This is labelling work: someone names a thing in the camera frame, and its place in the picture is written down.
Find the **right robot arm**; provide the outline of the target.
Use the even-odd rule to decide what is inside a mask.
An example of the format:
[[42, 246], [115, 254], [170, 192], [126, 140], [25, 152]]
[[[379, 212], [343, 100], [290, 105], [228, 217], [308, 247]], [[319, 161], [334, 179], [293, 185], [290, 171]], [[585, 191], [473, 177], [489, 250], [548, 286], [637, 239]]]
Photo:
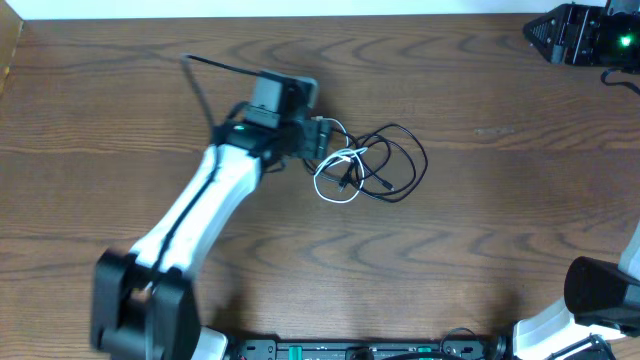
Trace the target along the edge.
[[[565, 3], [526, 23], [524, 37], [551, 64], [639, 72], [639, 0]], [[484, 348], [486, 359], [611, 359], [611, 341], [639, 335], [639, 237], [616, 263], [578, 257], [562, 297]]]

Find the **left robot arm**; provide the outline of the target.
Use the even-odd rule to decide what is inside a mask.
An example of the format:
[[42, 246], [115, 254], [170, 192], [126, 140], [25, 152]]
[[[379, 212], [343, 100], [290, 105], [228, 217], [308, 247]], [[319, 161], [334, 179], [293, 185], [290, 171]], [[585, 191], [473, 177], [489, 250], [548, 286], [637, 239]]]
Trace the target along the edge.
[[273, 71], [213, 129], [210, 145], [164, 217], [126, 254], [95, 267], [90, 345], [114, 359], [222, 359], [228, 337], [202, 324], [193, 284], [230, 216], [269, 167], [326, 155], [330, 126], [314, 120], [318, 83]]

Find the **wooden side panel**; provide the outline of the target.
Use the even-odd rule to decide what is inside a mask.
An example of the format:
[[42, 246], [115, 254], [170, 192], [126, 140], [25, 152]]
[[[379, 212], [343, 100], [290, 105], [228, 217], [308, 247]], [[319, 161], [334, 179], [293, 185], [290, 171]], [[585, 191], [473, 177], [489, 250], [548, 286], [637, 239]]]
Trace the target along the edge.
[[6, 0], [1, 0], [0, 10], [0, 92], [4, 93], [24, 21]]

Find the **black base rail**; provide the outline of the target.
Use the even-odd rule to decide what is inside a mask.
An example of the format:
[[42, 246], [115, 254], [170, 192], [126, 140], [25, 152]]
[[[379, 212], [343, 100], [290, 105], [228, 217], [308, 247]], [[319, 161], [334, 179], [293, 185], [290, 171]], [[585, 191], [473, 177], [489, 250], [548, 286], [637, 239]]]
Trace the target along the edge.
[[352, 360], [390, 359], [409, 353], [432, 359], [444, 353], [456, 359], [516, 359], [506, 345], [491, 341], [454, 339], [443, 345], [427, 342], [285, 342], [277, 340], [237, 341], [226, 350], [223, 360]]

